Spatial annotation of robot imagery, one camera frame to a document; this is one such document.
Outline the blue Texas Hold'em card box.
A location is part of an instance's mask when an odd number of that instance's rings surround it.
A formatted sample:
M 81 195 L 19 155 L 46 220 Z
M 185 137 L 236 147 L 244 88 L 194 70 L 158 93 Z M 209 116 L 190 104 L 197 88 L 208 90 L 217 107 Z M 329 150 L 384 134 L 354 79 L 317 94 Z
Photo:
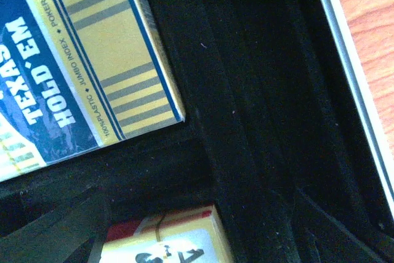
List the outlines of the blue Texas Hold'em card box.
M 184 120 L 148 0 L 1 0 L 1 180 Z

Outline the aluminium poker case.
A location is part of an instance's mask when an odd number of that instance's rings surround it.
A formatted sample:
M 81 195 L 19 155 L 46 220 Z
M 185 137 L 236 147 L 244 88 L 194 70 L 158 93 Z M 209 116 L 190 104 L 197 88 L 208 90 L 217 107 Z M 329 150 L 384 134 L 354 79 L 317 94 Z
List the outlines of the aluminium poker case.
M 1 180 L 1 238 L 97 188 L 109 228 L 214 204 L 234 262 L 302 262 L 300 189 L 392 262 L 390 162 L 332 0 L 148 3 L 185 120 Z

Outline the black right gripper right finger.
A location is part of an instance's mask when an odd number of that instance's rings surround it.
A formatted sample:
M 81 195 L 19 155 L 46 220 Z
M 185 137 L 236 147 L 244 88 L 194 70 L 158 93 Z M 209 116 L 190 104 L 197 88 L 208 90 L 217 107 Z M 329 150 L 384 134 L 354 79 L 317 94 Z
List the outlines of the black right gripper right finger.
M 302 262 L 388 261 L 387 234 L 365 221 L 341 223 L 300 189 L 291 225 Z

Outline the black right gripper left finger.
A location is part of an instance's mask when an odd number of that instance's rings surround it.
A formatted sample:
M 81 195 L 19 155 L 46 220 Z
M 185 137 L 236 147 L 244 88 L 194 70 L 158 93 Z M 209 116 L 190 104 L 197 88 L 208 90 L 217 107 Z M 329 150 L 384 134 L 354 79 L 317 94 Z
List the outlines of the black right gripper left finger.
M 1 238 L 1 262 L 99 262 L 109 222 L 106 194 L 91 188 Z

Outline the red playing card box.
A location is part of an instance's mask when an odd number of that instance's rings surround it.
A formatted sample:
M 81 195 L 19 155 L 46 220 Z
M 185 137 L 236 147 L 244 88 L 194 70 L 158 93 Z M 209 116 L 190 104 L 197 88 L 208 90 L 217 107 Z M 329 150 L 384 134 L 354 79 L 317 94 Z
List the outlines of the red playing card box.
M 234 262 L 214 204 L 112 225 L 100 262 Z

